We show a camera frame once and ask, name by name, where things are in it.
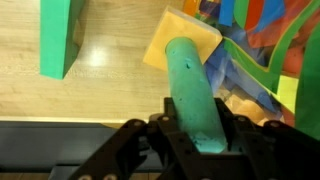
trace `green fabric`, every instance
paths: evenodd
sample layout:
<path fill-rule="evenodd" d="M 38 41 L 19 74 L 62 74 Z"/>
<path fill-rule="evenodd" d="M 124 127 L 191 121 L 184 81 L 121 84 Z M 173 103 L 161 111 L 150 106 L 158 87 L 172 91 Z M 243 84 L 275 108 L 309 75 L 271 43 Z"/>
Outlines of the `green fabric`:
<path fill-rule="evenodd" d="M 295 126 L 320 140 L 320 23 L 313 30 L 304 53 L 297 100 Z"/>
<path fill-rule="evenodd" d="M 234 4 L 234 18 L 240 27 L 244 28 L 247 21 L 249 0 L 236 0 Z"/>
<path fill-rule="evenodd" d="M 258 65 L 252 57 L 244 52 L 231 39 L 225 38 L 224 48 L 232 55 L 234 62 L 242 67 L 251 77 L 273 93 L 277 93 L 283 62 L 291 40 L 306 20 L 318 9 L 319 5 L 319 0 L 310 2 L 299 17 L 291 24 L 275 47 L 268 68 Z"/>

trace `green cylinder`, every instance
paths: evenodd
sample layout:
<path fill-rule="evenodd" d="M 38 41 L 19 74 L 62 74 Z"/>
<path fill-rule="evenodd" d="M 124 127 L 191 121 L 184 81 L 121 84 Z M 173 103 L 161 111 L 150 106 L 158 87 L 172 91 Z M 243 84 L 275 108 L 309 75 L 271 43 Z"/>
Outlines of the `green cylinder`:
<path fill-rule="evenodd" d="M 227 146 L 210 84 L 195 43 L 185 37 L 166 47 L 171 97 L 179 127 L 202 153 L 219 153 Z"/>

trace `bolt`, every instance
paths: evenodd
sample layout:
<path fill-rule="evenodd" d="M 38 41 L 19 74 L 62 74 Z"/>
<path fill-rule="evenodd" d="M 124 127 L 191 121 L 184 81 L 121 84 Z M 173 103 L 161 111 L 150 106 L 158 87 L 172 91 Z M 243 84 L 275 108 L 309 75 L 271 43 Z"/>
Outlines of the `bolt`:
<path fill-rule="evenodd" d="M 270 125 L 272 127 L 279 127 L 280 126 L 280 124 L 278 122 L 271 122 Z"/>
<path fill-rule="evenodd" d="M 140 121 L 136 121 L 136 122 L 134 122 L 134 126 L 141 126 L 141 122 Z"/>
<path fill-rule="evenodd" d="M 167 116 L 163 116 L 163 117 L 162 117 L 162 121 L 169 121 L 169 119 L 170 119 L 170 118 L 167 117 Z"/>
<path fill-rule="evenodd" d="M 244 122 L 244 121 L 246 121 L 246 118 L 244 118 L 244 117 L 238 117 L 238 120 L 241 121 L 241 122 Z"/>
<path fill-rule="evenodd" d="M 108 174 L 106 175 L 103 180 L 117 180 L 117 176 L 115 174 Z"/>
<path fill-rule="evenodd" d="M 92 180 L 90 175 L 83 175 L 78 180 Z"/>

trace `black metal bracket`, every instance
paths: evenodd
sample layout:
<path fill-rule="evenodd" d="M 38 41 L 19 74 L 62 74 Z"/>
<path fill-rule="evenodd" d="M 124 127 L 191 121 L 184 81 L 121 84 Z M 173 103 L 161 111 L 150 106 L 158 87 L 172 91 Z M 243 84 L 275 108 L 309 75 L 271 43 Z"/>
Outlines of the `black metal bracket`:
<path fill-rule="evenodd" d="M 226 152 L 199 153 L 178 127 L 173 100 L 165 98 L 164 114 L 150 116 L 148 124 L 137 119 L 125 123 L 70 179 L 129 179 L 150 148 L 163 165 L 160 180 L 319 178 L 319 166 L 311 165 L 320 161 L 318 141 L 279 121 L 259 127 L 233 115 L 220 99 L 215 101 L 228 141 Z"/>

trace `wooden surface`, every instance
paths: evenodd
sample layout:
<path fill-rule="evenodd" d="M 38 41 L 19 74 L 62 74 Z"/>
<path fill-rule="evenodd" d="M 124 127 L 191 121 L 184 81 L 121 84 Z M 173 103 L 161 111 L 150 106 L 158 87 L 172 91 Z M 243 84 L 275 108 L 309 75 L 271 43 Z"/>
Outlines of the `wooden surface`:
<path fill-rule="evenodd" d="M 39 75 L 39 0 L 0 1 L 0 120 L 121 123 L 162 112 L 167 74 L 142 59 L 166 5 L 183 0 L 87 1 L 79 57 L 59 81 Z"/>

